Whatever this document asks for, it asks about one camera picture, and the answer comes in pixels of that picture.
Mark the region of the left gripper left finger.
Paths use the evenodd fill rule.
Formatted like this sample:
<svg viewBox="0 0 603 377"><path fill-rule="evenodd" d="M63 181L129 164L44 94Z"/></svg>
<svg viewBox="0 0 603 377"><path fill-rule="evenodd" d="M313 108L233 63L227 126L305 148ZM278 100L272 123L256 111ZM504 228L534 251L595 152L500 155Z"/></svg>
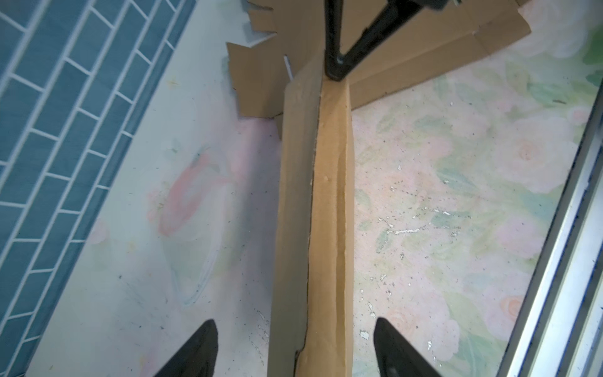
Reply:
<svg viewBox="0 0 603 377"><path fill-rule="evenodd" d="M218 358L218 328L213 319L206 320L156 377L212 377Z"/></svg>

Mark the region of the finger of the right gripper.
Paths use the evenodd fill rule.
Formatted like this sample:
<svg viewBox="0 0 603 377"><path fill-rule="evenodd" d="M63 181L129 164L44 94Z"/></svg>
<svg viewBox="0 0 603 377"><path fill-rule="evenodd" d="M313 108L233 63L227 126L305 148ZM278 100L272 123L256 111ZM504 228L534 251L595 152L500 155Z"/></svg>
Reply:
<svg viewBox="0 0 603 377"><path fill-rule="evenodd" d="M441 11L448 0L390 0L375 20L364 29L361 37L347 51L342 53L342 0L328 0L324 3L325 12L325 75L340 82L358 66L370 53L380 46L398 29L427 8Z"/></svg>

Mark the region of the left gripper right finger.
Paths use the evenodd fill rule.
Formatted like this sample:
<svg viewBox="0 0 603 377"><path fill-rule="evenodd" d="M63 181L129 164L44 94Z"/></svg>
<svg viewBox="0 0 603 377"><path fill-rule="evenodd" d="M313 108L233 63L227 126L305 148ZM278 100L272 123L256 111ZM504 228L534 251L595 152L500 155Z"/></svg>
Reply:
<svg viewBox="0 0 603 377"><path fill-rule="evenodd" d="M381 377L441 376L384 317L376 321L374 347Z"/></svg>

